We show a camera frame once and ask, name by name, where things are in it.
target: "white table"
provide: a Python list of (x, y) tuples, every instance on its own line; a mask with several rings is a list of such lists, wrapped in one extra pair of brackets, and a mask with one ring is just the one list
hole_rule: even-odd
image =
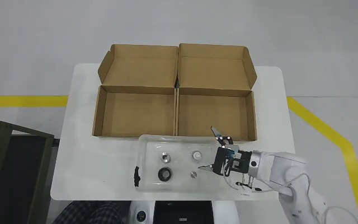
[[(277, 200), (277, 193), (243, 196), (228, 187), (212, 193), (142, 193), (134, 188), (136, 139), (92, 136), (99, 64), (78, 64), (73, 72), (51, 187), (55, 200)], [(257, 141), (243, 150), (294, 153), (282, 71), (255, 67)]]

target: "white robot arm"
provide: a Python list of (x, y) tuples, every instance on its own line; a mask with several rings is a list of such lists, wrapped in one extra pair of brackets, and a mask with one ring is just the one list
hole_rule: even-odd
[[(198, 167), (199, 169), (223, 175), (225, 181), (234, 189), (240, 189), (238, 185), (252, 189), (254, 178), (265, 183), (271, 189), (269, 191), (279, 193), (279, 201), (291, 224), (336, 223), (333, 217), (327, 214), (328, 205), (324, 198), (310, 186), (304, 159), (285, 152), (241, 151), (230, 137), (222, 136), (213, 127), (211, 130), (221, 147), (218, 147), (215, 162)], [(269, 157), (271, 162), (273, 157), (273, 163), (270, 178), (265, 180), (263, 174), (266, 173)], [(236, 186), (233, 186), (228, 181), (231, 171), (247, 174), (248, 184), (237, 182)]]
[[(262, 177), (268, 157), (274, 157), (270, 179)], [(248, 175), (279, 192), (279, 201), (290, 223), (335, 224), (326, 215), (328, 205), (311, 186), (304, 159), (291, 153), (267, 153), (252, 151)]]

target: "yellow tape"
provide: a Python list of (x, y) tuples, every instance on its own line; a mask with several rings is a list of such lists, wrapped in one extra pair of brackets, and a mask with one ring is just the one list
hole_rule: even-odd
[(352, 143), (331, 128), (328, 124), (319, 119), (316, 115), (307, 110), (304, 106), (299, 104), (292, 97), (287, 97), (287, 103), (289, 108), (295, 114), (305, 120), (308, 124), (314, 127), (341, 149), (353, 188), (353, 193), (356, 198), (356, 204), (358, 205), (358, 160)]
[(64, 107), (68, 96), (0, 96), (0, 107)]

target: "brown cardboard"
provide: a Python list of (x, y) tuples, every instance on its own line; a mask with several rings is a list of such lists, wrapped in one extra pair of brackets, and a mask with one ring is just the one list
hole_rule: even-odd
[(105, 86), (173, 88), (177, 73), (176, 46), (114, 44), (98, 75)]
[(214, 126), (234, 140), (256, 140), (256, 79), (244, 46), (180, 44), (176, 135), (212, 136)]
[(94, 136), (175, 135), (176, 46), (112, 45), (98, 75)]
[(98, 75), (94, 136), (212, 136), (214, 126), (257, 139), (257, 76), (244, 46), (112, 45)]
[(245, 46), (180, 44), (180, 87), (251, 90), (257, 75)]

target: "person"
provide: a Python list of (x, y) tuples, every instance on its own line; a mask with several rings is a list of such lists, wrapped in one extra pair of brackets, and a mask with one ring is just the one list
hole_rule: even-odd
[(126, 222), (130, 201), (75, 200), (53, 224), (122, 224)]

